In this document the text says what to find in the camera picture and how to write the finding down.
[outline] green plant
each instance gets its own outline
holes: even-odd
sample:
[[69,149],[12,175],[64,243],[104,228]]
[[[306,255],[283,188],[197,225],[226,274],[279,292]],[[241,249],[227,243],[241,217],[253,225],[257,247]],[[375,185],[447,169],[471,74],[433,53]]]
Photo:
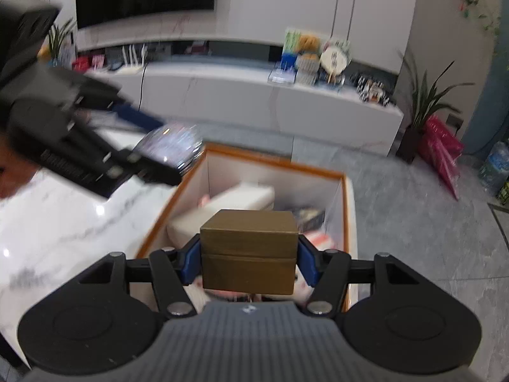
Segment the green plant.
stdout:
[[417,71],[417,63],[415,57],[410,49],[407,50],[407,57],[400,53],[401,59],[403,60],[403,66],[410,74],[411,86],[412,86],[412,124],[411,126],[417,129],[421,129],[426,123],[428,118],[439,111],[440,109],[449,109],[455,113],[461,113],[461,111],[449,103],[441,102],[440,100],[447,95],[452,89],[457,86],[472,86],[475,83],[458,83],[453,84],[438,92],[437,83],[438,80],[446,74],[446,72],[454,64],[452,61],[449,66],[437,77],[431,88],[428,86],[428,71],[424,72],[422,80],[419,80],[419,74]]
[[64,42],[64,39],[72,32],[72,29],[75,25],[76,23],[73,22],[72,18],[70,18],[65,22],[62,28],[58,27],[56,24],[53,24],[49,29],[49,52],[52,54],[53,60],[58,60],[62,43]]

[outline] white marble table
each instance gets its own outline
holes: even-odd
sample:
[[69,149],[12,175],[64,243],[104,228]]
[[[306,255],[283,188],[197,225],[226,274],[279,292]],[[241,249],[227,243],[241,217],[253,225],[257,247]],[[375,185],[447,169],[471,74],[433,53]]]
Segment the white marble table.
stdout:
[[[142,138],[101,134],[118,147]],[[40,171],[16,197],[0,202],[0,331],[21,358],[22,315],[107,253],[133,258],[174,191],[130,179],[106,201]]]

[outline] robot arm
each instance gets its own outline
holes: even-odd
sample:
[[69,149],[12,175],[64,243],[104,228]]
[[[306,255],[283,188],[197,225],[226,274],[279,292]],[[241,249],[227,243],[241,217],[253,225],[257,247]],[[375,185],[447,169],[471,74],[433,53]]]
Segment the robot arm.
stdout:
[[133,175],[178,185],[180,172],[133,151],[116,150],[76,118],[76,106],[114,110],[119,88],[37,61],[59,9],[40,0],[0,0],[0,131],[12,149],[104,197]]

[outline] gray tile floor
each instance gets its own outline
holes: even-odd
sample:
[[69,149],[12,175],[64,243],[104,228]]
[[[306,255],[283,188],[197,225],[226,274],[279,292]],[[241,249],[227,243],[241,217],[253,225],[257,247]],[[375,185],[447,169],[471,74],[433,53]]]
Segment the gray tile floor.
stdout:
[[0,382],[17,382],[22,378],[21,372],[9,366],[9,364],[0,357]]
[[[408,166],[291,135],[212,123],[198,129],[207,140],[345,172],[355,191],[359,257],[391,252],[465,303],[483,326],[472,368],[490,382],[509,373],[509,251],[487,204],[496,201],[480,186],[475,169],[461,166],[456,201],[419,159]],[[509,237],[509,214],[501,224]],[[0,378],[16,381],[17,373],[6,374],[2,366],[0,361]]]

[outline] black plant pot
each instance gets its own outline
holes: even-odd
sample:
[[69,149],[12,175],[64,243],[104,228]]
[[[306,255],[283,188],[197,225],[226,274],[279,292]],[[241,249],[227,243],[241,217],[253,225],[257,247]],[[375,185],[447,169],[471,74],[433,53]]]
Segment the black plant pot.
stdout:
[[422,129],[413,128],[411,126],[406,128],[400,147],[396,151],[396,156],[403,159],[406,163],[412,163],[417,155],[417,147],[423,135],[424,132]]

